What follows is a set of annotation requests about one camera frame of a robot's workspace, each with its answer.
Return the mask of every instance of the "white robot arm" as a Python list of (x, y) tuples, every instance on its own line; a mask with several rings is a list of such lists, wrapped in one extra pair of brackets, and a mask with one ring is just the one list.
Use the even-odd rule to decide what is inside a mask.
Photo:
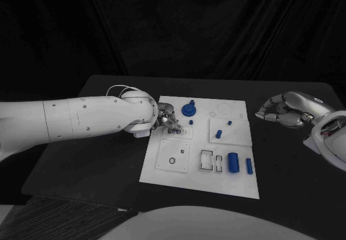
[(142, 91), (121, 97), (0, 102), (0, 161), (39, 144), (82, 139), (124, 130), (135, 138), (166, 126), (180, 130), (174, 109)]
[[(277, 104), (277, 112), (266, 109)], [(341, 170), (346, 171), (346, 111), (336, 111), (318, 98), (290, 91), (268, 99), (255, 115), (288, 128), (314, 125), (304, 145)]]

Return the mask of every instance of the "table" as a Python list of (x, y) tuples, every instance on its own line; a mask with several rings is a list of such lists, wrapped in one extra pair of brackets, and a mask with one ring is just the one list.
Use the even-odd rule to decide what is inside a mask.
[[(21, 192), (145, 212), (171, 206), (225, 209), (265, 219), (317, 239), (339, 239), (346, 215), (346, 172), (304, 145), (313, 126), (290, 129), (255, 112), (266, 99), (301, 91), (343, 105), (321, 82), (176, 79), (93, 75), (79, 97), (104, 96), (122, 84), (160, 95), (241, 100), (246, 103), (259, 200), (138, 182), (148, 137), (127, 132), (47, 145)], [(109, 95), (118, 96), (112, 88)]]

